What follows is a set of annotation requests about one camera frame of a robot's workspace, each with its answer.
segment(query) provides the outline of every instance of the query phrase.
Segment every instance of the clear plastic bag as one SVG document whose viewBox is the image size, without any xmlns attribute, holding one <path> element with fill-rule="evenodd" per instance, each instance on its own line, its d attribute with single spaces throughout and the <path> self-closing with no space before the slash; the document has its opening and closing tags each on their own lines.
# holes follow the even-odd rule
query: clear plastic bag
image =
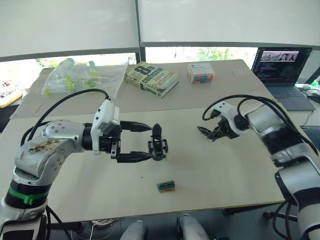
<svg viewBox="0 0 320 240">
<path fill-rule="evenodd" d="M 118 65 L 95 66 L 93 61 L 77 63 L 72 58 L 62 62 L 49 74 L 42 95 L 70 94 L 84 89 L 105 90 L 116 98 L 129 61 Z"/>
</svg>

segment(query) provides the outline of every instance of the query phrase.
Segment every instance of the small box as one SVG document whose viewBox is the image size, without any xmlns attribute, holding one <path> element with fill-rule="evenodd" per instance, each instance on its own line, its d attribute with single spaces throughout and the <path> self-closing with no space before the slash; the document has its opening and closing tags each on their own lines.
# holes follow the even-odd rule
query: small box
<svg viewBox="0 0 320 240">
<path fill-rule="evenodd" d="M 189 63 L 188 76 L 192 84 L 210 83 L 215 77 L 215 71 L 210 63 Z"/>
</svg>

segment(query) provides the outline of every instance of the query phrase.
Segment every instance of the green zip tie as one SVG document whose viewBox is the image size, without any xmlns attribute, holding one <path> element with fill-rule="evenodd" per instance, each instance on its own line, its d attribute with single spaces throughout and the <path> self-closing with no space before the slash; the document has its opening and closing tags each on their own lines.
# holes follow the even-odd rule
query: green zip tie
<svg viewBox="0 0 320 240">
<path fill-rule="evenodd" d="M 18 199 L 22 199 L 23 200 L 23 203 L 24 204 L 27 204 L 27 205 L 32 205 L 32 202 L 35 200 L 35 199 L 41 199 L 45 196 L 48 195 L 49 192 L 44 192 L 44 193 L 39 193 L 39 194 L 30 194 L 30 195 L 25 195 L 21 192 L 18 192 L 18 191 L 15 191 L 13 190 L 11 187 L 9 188 L 8 192 L 15 196 L 16 198 Z"/>
</svg>

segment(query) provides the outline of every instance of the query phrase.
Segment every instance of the book cover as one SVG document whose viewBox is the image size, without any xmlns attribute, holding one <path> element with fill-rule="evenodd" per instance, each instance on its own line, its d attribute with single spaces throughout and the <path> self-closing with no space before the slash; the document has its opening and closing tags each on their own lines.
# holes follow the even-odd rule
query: book cover
<svg viewBox="0 0 320 240">
<path fill-rule="evenodd" d="M 159 98 L 179 82 L 178 78 L 178 74 L 144 61 L 129 69 L 124 75 L 126 82 Z"/>
</svg>

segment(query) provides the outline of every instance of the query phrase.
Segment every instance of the person's leg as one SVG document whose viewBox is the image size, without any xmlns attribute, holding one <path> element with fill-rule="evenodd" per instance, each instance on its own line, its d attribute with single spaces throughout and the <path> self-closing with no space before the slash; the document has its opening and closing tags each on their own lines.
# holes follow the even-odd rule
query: person's leg
<svg viewBox="0 0 320 240">
<path fill-rule="evenodd" d="M 183 240 L 210 240 L 206 231 L 194 217 L 183 214 L 177 219 L 178 231 Z"/>
<path fill-rule="evenodd" d="M 120 240 L 144 240 L 147 236 L 147 227 L 143 221 L 132 223 L 122 234 Z"/>
</svg>

